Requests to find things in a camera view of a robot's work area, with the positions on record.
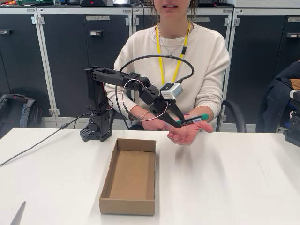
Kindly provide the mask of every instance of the cardboard box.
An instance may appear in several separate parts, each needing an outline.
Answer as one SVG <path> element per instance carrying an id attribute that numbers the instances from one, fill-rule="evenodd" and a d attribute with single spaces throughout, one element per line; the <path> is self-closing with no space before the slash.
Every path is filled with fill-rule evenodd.
<path id="1" fill-rule="evenodd" d="M 117 139 L 99 198 L 101 213 L 154 215 L 156 141 Z"/>

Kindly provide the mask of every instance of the robotic arm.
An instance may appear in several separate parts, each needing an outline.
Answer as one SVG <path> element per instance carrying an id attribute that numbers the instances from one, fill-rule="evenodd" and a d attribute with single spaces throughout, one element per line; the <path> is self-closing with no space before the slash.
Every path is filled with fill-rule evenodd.
<path id="1" fill-rule="evenodd" d="M 147 77 L 141 77 L 137 73 L 126 74 L 107 68 L 90 67 L 85 70 L 85 74 L 88 81 L 91 107 L 89 124 L 80 131 L 85 142 L 90 139 L 105 141 L 112 135 L 109 128 L 109 111 L 107 110 L 109 104 L 104 83 L 138 91 L 141 100 L 150 106 L 153 115 L 160 115 L 159 119 L 176 128 L 181 127 L 167 112 L 163 113 L 167 108 L 180 121 L 184 120 L 184 116 L 175 101 L 175 98 L 182 92 L 180 83 L 168 83 L 159 91 L 157 87 L 151 85 Z"/>

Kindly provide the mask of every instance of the black jacket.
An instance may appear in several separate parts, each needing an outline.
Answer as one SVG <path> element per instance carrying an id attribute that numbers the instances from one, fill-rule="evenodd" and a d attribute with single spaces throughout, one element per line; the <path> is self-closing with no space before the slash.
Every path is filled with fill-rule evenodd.
<path id="1" fill-rule="evenodd" d="M 300 61 L 294 62 L 269 85 L 262 99 L 256 132 L 275 133 L 293 90 L 291 79 L 300 79 Z"/>

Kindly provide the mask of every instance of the woman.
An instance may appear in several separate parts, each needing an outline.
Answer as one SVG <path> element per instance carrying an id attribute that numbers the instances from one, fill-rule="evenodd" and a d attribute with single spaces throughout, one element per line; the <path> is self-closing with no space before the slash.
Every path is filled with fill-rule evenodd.
<path id="1" fill-rule="evenodd" d="M 132 35 L 119 54 L 114 68 L 120 70 L 131 59 L 144 55 L 161 53 L 179 57 L 186 47 L 182 57 L 193 65 L 195 73 L 181 84 L 184 91 L 176 99 L 176 104 L 183 113 L 188 114 L 186 118 L 206 113 L 209 115 L 208 122 L 211 122 L 221 109 L 221 85 L 224 70 L 229 65 L 229 54 L 224 39 L 216 31 L 189 22 L 188 10 L 195 11 L 195 0 L 151 1 L 154 3 L 155 11 L 160 15 L 159 24 Z M 149 58 L 132 63 L 123 72 L 139 73 L 149 78 L 151 84 L 160 89 L 165 83 L 173 83 L 190 74 L 190 68 L 184 63 L 178 67 L 178 61 L 174 59 Z M 113 101 L 114 108 L 118 110 L 115 86 L 107 85 L 106 91 L 108 98 Z M 118 100 L 122 114 L 128 117 L 122 104 L 121 88 Z M 124 97 L 124 104 L 135 117 L 142 120 L 154 118 L 148 111 L 149 107 L 138 97 L 138 93 L 135 95 L 135 102 Z M 142 127 L 145 130 L 168 130 L 168 138 L 180 145 L 191 144 L 199 129 L 207 132 L 213 130 L 207 122 L 178 129 L 168 126 L 159 119 L 142 122 Z"/>

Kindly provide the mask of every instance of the black backpack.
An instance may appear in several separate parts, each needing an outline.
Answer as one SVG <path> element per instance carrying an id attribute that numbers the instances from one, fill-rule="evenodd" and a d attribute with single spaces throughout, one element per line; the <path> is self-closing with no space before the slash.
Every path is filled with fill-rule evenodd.
<path id="1" fill-rule="evenodd" d="M 34 128 L 42 122 L 42 110 L 37 101 L 18 94 L 0 97 L 0 139 L 12 128 Z"/>

